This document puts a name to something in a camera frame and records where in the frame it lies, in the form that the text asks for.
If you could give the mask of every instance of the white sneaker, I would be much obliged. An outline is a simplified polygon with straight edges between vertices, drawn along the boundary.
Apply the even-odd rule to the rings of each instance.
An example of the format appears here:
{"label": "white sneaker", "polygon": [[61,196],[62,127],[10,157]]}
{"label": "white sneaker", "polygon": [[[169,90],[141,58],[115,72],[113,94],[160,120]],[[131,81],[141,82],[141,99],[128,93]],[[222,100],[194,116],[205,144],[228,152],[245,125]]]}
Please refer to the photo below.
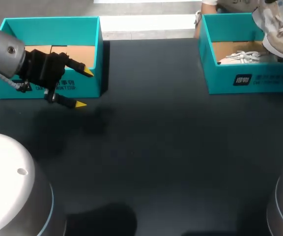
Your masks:
{"label": "white sneaker", "polygon": [[269,53],[259,52],[244,52],[237,51],[230,56],[220,60],[218,64],[248,64],[248,63],[263,63],[263,62],[277,62],[277,57]]}
{"label": "white sneaker", "polygon": [[259,7],[252,16],[257,26],[265,32],[263,46],[283,58],[283,0],[270,4],[259,0]]}

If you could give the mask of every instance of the black table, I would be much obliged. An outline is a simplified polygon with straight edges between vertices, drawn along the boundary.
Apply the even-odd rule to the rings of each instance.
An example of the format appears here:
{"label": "black table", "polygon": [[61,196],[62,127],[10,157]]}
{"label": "black table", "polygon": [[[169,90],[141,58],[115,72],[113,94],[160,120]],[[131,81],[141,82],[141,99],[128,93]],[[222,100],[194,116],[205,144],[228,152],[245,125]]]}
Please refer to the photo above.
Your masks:
{"label": "black table", "polygon": [[110,43],[109,89],[84,101],[0,101],[0,133],[67,212],[126,203],[138,236],[260,227],[283,167],[283,94],[209,95],[194,39],[132,40]]}

